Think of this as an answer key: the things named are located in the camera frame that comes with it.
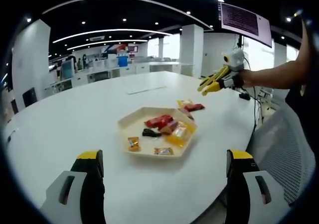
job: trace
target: window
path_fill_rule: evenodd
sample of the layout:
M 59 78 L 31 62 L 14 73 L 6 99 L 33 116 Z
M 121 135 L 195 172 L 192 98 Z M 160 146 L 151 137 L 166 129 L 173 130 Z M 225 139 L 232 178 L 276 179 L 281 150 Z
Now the window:
M 163 40 L 163 57 L 179 59 L 180 34 L 165 36 Z
M 159 39 L 155 38 L 148 41 L 148 56 L 159 56 Z
M 295 61 L 297 59 L 298 54 L 299 54 L 298 49 L 287 45 L 287 62 Z
M 273 68 L 275 64 L 275 43 L 272 39 L 272 48 L 250 39 L 244 38 L 244 52 L 248 54 L 248 60 L 252 71 Z

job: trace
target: gray mesh chair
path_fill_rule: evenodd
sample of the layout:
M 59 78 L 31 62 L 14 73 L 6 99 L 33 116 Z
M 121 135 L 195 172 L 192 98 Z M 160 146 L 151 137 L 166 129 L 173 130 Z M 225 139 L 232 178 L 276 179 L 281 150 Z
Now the gray mesh chair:
M 315 170 L 299 118 L 286 103 L 255 131 L 247 152 L 283 186 L 288 204 L 299 197 Z

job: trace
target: snack package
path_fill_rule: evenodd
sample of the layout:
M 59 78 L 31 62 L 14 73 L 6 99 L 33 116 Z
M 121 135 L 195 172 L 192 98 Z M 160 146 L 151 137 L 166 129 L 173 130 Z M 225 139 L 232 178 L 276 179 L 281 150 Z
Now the snack package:
M 197 111 L 197 110 L 202 110 L 205 107 L 202 104 L 195 104 L 195 105 L 186 105 L 184 107 L 185 110 L 187 110 L 188 112 L 192 112 L 192 111 Z
M 186 101 L 178 100 L 177 103 L 178 103 L 178 106 L 179 106 L 180 108 L 183 108 L 183 107 L 186 106 L 186 105 L 192 105 L 192 104 L 193 104 L 193 101 L 192 101 L 191 99 L 188 99 L 188 100 L 186 100 Z
M 154 148 L 156 155 L 174 155 L 172 148 Z
M 148 136 L 148 137 L 160 137 L 161 133 L 157 133 L 154 130 L 151 130 L 149 128 L 145 128 L 143 130 L 142 136 Z
M 160 117 L 152 118 L 144 123 L 148 128 L 163 128 L 171 121 L 173 121 L 172 116 L 165 114 Z
M 176 129 L 177 125 L 178 125 L 178 121 L 173 120 L 173 121 L 169 122 L 163 128 L 159 129 L 159 131 L 163 134 L 172 134 L 173 131 Z
M 183 147 L 195 132 L 195 128 L 185 122 L 179 121 L 176 129 L 170 136 L 165 138 L 166 142 Z
M 128 138 L 128 140 L 130 142 L 129 151 L 138 152 L 141 150 L 140 146 L 139 146 L 139 138 L 138 137 L 130 137 L 130 138 Z
M 179 108 L 178 110 L 181 111 L 183 114 L 185 114 L 187 117 L 189 117 L 191 120 L 194 120 L 194 117 L 185 108 Z

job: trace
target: hexagonal plate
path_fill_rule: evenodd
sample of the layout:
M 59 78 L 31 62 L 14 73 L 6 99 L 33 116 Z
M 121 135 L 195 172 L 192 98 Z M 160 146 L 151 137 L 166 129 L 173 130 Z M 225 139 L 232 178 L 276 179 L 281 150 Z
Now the hexagonal plate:
M 178 109 L 166 109 L 166 108 L 151 108 L 143 107 L 128 116 L 125 116 L 119 120 L 118 125 L 120 129 L 120 134 L 122 136 L 122 150 L 126 153 L 139 156 L 148 156 L 154 158 L 178 158 L 181 157 L 185 150 L 188 148 L 195 132 L 190 136 L 184 147 L 179 147 L 177 145 L 170 144 L 165 141 L 165 135 L 162 137 L 143 137 L 142 132 L 144 128 L 147 128 L 144 124 L 145 121 L 168 114 L 174 119 L 179 121 L 184 121 L 189 125 L 197 129 L 197 125 L 188 118 L 185 114 L 180 112 Z M 141 150 L 139 152 L 130 152 L 130 143 L 128 137 L 139 137 L 139 145 Z M 154 148 L 170 147 L 173 149 L 174 155 L 156 155 L 154 154 Z

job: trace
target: round white table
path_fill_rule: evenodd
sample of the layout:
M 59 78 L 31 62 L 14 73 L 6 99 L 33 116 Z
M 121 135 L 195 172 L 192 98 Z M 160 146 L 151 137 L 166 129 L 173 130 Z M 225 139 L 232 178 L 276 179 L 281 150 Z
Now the round white table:
M 226 150 L 245 150 L 254 127 L 254 101 L 225 89 L 203 97 L 199 79 L 170 72 L 113 78 L 76 87 L 19 112 L 8 158 L 36 207 L 49 185 L 76 157 L 102 149 L 104 213 L 108 224 L 189 224 L 226 186 Z M 127 92 L 167 86 L 128 95 Z M 177 160 L 132 157 L 120 149 L 117 121 L 141 107 L 177 107 L 192 99 L 206 109 L 192 115 L 198 130 Z

